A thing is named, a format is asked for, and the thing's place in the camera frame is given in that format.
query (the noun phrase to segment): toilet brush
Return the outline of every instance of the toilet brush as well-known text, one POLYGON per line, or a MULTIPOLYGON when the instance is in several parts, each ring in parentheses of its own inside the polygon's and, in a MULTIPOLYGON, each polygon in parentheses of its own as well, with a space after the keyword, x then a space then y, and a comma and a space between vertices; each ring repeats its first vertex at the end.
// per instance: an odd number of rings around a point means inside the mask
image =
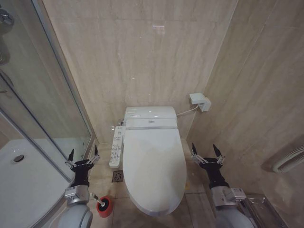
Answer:
POLYGON ((98 198, 94 193, 90 193, 90 196, 97 201, 96 209, 100 217, 106 218, 112 213, 113 203, 109 196, 98 198))

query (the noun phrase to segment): toilet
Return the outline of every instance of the toilet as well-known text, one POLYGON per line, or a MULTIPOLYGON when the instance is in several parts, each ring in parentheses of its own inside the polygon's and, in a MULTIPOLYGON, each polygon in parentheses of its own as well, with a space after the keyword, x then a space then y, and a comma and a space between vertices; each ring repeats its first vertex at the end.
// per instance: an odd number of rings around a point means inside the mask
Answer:
POLYGON ((129 195, 150 216, 173 212, 186 184, 186 162, 173 107, 127 107, 123 174, 129 195))

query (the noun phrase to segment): toilet control panel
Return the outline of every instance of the toilet control panel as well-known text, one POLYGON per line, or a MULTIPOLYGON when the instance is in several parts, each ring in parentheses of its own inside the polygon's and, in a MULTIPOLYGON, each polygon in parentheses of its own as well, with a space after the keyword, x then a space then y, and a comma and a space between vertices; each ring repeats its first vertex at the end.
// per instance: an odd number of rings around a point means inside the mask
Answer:
POLYGON ((122 153, 124 131, 125 131, 125 126, 115 127, 112 150, 111 150, 111 158, 109 161, 109 165, 111 168, 119 168, 120 166, 120 157, 122 153))

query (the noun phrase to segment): glass panel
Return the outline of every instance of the glass panel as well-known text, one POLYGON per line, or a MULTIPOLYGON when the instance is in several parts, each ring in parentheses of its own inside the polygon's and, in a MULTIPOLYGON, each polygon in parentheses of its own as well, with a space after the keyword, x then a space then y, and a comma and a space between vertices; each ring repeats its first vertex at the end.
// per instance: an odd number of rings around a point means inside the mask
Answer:
POLYGON ((28 137, 33 139, 67 177, 73 178, 74 173, 65 165, 65 157, 26 110, 2 76, 0 76, 1 91, 4 93, 0 93, 0 111, 5 113, 28 137))
MULTIPOLYGON (((81 160, 91 135, 39 18, 10 0, 1 6, 14 18, 10 28, 0 24, 0 69, 6 81, 66 157, 74 148, 75 161, 81 160)), ((16 120, 22 115, 15 113, 16 120)))
POLYGON ((69 183, 0 113, 0 221, 30 227, 57 202, 69 183))

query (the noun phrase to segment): toilet tank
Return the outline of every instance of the toilet tank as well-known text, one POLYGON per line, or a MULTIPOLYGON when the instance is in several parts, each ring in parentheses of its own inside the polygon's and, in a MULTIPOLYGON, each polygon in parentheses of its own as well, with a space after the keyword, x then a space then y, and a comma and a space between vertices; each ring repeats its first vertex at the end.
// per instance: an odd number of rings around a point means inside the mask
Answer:
POLYGON ((176 113, 173 107, 127 107, 124 115, 126 129, 175 129, 176 113))

